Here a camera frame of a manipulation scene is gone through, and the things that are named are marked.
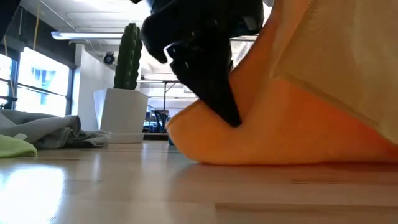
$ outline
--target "orange fabric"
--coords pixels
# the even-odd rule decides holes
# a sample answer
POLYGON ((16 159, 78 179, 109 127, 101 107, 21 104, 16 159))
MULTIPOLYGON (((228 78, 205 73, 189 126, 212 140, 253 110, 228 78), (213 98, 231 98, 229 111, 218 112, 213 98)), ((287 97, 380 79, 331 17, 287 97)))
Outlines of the orange fabric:
POLYGON ((170 121, 167 130, 182 153, 221 165, 398 162, 398 147, 372 128, 288 80, 271 78, 310 3, 276 1, 256 43, 233 70, 240 127, 228 126, 200 100, 170 121))

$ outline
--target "ceiling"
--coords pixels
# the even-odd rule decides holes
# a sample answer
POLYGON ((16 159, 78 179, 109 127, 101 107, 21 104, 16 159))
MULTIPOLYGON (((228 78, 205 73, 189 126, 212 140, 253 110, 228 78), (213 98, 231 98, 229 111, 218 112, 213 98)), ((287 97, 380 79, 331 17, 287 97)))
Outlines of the ceiling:
MULTIPOLYGON (((133 4, 130 0, 22 0, 22 7, 61 32, 123 32, 126 25, 135 22, 141 25, 150 15, 144 1, 133 4)), ((271 8, 264 4, 268 18, 271 8)), ((100 40, 86 43, 86 50, 102 59, 106 52, 119 49, 120 40, 100 40)), ((232 42, 233 58, 246 49, 243 42, 232 42)), ((162 65, 151 57, 147 50, 142 51, 143 74, 172 74, 169 65, 162 65)))

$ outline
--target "light wood floor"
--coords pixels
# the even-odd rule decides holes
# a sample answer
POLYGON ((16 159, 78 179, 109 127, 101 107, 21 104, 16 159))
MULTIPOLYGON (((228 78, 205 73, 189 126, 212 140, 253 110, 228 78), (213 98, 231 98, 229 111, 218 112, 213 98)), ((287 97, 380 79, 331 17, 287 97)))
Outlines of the light wood floor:
POLYGON ((0 223, 398 223, 398 166, 195 164, 167 143, 0 160, 0 223))

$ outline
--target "gray fabric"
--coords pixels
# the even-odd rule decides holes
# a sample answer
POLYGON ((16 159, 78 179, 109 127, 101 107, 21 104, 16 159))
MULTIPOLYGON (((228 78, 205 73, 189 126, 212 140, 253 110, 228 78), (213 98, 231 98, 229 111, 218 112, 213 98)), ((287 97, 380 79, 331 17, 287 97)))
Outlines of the gray fabric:
POLYGON ((82 131, 78 116, 63 118, 40 113, 0 110, 0 134, 25 134, 37 149, 103 147, 109 141, 104 131, 82 131))

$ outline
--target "white planter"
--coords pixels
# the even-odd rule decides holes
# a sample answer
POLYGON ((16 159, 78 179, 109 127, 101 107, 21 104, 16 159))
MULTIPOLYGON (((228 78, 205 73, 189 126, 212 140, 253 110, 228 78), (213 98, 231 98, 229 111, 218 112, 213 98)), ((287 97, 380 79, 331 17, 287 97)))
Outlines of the white planter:
POLYGON ((136 90, 108 88, 94 92, 98 129, 111 132, 110 143, 141 143, 148 96, 136 90))

